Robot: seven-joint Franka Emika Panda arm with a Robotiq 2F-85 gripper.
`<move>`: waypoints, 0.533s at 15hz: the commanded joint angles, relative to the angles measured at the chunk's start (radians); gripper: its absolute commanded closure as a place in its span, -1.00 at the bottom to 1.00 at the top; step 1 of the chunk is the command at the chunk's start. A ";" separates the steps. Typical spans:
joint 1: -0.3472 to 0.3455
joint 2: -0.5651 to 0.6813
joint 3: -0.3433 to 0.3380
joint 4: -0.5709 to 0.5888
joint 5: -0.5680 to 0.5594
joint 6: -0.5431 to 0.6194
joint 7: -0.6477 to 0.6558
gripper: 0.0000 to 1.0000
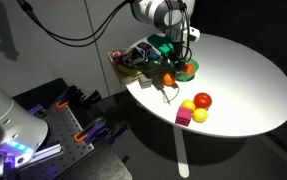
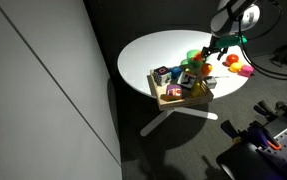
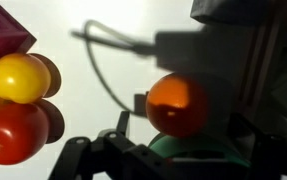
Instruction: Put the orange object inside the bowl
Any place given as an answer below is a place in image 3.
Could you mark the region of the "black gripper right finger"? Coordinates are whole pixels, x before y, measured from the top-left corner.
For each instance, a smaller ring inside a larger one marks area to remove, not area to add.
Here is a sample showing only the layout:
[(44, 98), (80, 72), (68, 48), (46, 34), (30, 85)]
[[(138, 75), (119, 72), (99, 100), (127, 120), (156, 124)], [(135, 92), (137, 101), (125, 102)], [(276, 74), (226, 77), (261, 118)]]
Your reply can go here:
[(241, 114), (233, 113), (229, 138), (250, 163), (246, 180), (281, 180), (287, 176), (287, 136), (263, 132)]

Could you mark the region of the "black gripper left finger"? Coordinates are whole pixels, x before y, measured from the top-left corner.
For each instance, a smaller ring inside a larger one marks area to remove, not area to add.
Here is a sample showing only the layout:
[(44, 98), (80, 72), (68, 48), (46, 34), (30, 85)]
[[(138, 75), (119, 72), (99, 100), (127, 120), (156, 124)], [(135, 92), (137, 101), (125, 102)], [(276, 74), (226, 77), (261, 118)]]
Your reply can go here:
[(129, 116), (122, 111), (116, 128), (101, 131), (94, 141), (68, 140), (48, 180), (92, 180), (101, 172), (112, 180), (170, 180), (164, 159), (126, 137)]

